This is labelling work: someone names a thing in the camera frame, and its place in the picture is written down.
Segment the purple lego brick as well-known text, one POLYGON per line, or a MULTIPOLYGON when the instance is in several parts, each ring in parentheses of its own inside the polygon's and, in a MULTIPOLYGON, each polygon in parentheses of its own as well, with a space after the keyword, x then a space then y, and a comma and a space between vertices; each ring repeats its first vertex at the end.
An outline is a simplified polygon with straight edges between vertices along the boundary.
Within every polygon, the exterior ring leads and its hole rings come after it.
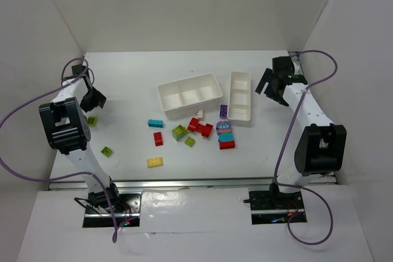
POLYGON ((219 112, 219 117, 220 118, 227 118, 228 115, 228 106, 225 104, 220 105, 220 112, 219 112))

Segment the red lego cluster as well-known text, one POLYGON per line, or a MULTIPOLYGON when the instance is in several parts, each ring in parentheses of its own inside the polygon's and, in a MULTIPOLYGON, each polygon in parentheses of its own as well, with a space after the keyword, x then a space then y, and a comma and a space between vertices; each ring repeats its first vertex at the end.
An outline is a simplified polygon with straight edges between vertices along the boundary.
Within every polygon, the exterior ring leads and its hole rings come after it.
POLYGON ((212 133, 213 125, 207 123, 207 124, 201 124, 200 120, 198 118, 192 117, 187 130, 191 132, 197 132, 200 133, 203 137, 209 138, 211 133, 212 133))

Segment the purple flower lego piece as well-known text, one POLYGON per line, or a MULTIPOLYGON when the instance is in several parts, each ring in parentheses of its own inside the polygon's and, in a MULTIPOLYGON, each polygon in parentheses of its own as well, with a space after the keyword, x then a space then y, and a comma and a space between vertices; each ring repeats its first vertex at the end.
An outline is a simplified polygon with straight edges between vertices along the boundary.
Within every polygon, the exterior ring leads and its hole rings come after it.
POLYGON ((216 124, 216 133, 221 135, 223 133, 231 133, 232 132, 232 123, 229 120, 219 121, 216 124))

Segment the yellow lego brick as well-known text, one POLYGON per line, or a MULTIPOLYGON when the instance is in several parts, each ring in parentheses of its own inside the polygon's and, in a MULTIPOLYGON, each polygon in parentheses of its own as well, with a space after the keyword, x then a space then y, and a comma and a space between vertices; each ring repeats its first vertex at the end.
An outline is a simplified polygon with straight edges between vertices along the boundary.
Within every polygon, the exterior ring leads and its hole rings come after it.
POLYGON ((149 158, 147 160, 147 167, 149 169, 162 167, 164 165, 162 157, 149 158))

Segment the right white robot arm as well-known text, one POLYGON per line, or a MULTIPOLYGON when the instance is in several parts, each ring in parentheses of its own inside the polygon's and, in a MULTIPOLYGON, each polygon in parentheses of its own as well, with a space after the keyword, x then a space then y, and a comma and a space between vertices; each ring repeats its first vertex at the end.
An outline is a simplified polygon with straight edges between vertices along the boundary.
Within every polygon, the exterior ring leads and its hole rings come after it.
POLYGON ((341 169, 347 131, 322 111, 289 56, 273 58, 255 91, 291 108, 294 117, 290 125, 299 123, 302 128, 293 165, 274 172, 268 193, 260 201, 264 208, 283 209, 296 200, 302 187, 341 169))

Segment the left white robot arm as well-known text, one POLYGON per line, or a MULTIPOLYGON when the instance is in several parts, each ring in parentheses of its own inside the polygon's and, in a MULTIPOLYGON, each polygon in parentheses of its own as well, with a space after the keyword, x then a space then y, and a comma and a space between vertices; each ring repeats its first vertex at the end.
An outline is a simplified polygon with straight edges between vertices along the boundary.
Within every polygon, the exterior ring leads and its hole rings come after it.
POLYGON ((39 115, 49 146, 63 154, 79 172, 88 188, 88 203, 108 210, 119 203, 119 191, 99 165, 90 146, 87 112, 106 103, 106 97, 92 84, 87 67, 71 67, 72 75, 61 78, 63 89, 46 104, 39 115))

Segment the teal long lego brick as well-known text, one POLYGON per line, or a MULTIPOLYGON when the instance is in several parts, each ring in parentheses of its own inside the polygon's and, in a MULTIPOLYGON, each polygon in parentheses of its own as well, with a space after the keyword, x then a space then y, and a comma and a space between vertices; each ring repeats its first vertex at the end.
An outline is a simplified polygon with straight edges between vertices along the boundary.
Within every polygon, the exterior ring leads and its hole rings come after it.
POLYGON ((164 128, 163 120, 148 119, 147 124, 149 127, 152 127, 152 128, 164 128))

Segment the small red lego brick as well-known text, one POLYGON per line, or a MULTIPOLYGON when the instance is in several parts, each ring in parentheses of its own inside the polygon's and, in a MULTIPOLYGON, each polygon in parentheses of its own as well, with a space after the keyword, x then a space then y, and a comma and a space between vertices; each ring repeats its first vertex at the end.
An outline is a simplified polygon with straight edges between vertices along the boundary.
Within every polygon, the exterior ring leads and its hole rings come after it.
POLYGON ((154 143, 156 147, 163 145, 163 137, 161 132, 154 133, 154 143))

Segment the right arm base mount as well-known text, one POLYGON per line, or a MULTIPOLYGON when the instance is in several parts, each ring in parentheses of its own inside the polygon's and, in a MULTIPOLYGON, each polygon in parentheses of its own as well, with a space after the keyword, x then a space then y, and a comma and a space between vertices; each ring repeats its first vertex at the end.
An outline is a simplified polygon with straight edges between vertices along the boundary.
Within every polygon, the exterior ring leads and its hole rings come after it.
POLYGON ((307 217, 300 192, 273 194, 271 191, 250 191, 243 200, 251 210, 253 225, 283 224, 292 217, 292 223, 306 223, 307 217))

